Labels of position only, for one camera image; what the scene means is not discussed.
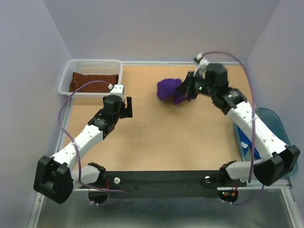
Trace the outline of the purple towel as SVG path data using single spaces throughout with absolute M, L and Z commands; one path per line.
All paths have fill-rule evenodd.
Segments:
M 179 78 L 166 78 L 157 83 L 157 97 L 161 101 L 168 101 L 173 99 L 173 104 L 178 105 L 183 101 L 190 101 L 191 99 L 196 99 L 197 95 L 191 98 L 186 98 L 184 95 L 177 93 L 176 89 L 182 84 L 182 80 Z

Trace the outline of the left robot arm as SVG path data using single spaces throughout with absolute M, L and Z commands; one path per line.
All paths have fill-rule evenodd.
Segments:
M 33 189 L 58 204 L 64 203 L 73 190 L 88 184 L 105 184 L 105 168 L 91 162 L 81 166 L 81 159 L 95 145 L 104 140 L 120 119 L 133 116 L 132 98 L 123 100 L 118 95 L 103 98 L 100 109 L 80 134 L 52 156 L 42 156 L 36 167 Z

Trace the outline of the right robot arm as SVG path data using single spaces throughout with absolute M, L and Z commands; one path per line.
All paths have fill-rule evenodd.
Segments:
M 257 161 L 233 161 L 223 166 L 219 181 L 230 185 L 235 180 L 253 177 L 266 186 L 272 185 L 288 174 L 296 165 L 300 150 L 279 139 L 260 119 L 245 95 L 228 83 L 227 69 L 219 63 L 202 59 L 194 71 L 189 71 L 183 83 L 176 89 L 187 99 L 202 94 L 236 124 L 257 150 Z

